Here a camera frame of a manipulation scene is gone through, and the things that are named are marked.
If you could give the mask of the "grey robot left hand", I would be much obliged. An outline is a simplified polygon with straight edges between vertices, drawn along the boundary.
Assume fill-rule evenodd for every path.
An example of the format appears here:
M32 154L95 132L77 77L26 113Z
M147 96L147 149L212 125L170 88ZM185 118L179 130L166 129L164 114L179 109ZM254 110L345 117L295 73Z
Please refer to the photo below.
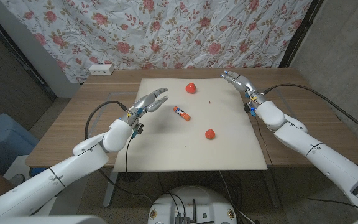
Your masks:
M159 88L138 99L130 108L126 110L124 115L120 117L120 120L126 122L129 126L135 126L144 114L156 111L168 100L168 96L163 96L158 99L162 93L167 91L167 88Z

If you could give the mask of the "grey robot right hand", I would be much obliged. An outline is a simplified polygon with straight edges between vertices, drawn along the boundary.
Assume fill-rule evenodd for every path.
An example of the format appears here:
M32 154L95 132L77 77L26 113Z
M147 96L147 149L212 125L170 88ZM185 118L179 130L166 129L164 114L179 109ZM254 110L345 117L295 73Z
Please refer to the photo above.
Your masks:
M237 91L244 92L246 98L249 99L255 107L267 101L263 94L259 93L256 87L245 76L232 71L224 71L220 74L220 77L232 84Z

